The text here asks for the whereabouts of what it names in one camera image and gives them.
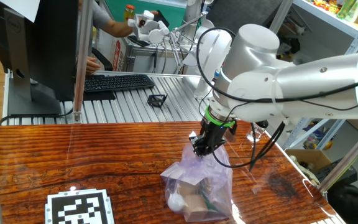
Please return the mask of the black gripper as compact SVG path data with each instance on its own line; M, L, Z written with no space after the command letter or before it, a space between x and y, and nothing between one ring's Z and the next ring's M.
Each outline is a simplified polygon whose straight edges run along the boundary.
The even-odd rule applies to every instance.
M224 134L227 127L214 124L207 119L201 120L201 130L198 136L189 137L193 152L198 156L212 154L217 148L226 143Z

